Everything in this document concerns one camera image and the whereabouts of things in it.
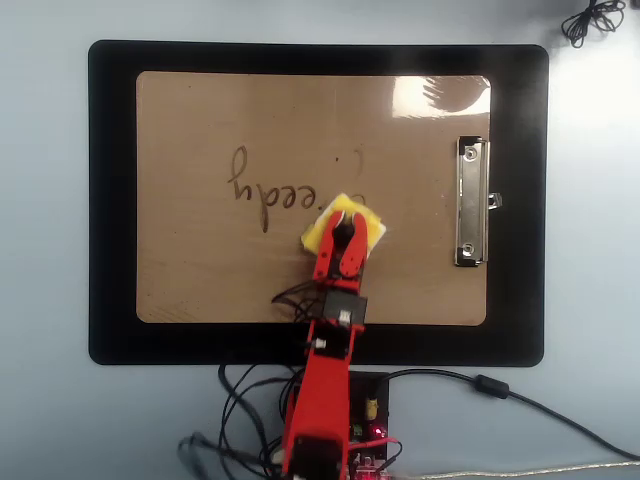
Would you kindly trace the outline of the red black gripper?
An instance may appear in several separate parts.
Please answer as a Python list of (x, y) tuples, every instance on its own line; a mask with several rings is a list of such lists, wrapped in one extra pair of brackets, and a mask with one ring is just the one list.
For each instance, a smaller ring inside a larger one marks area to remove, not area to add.
[(361, 295), (361, 270), (368, 248), (368, 227), (361, 213), (345, 221), (345, 212), (335, 211), (321, 237), (313, 281), (320, 305), (313, 319), (333, 326), (362, 326), (368, 299)]

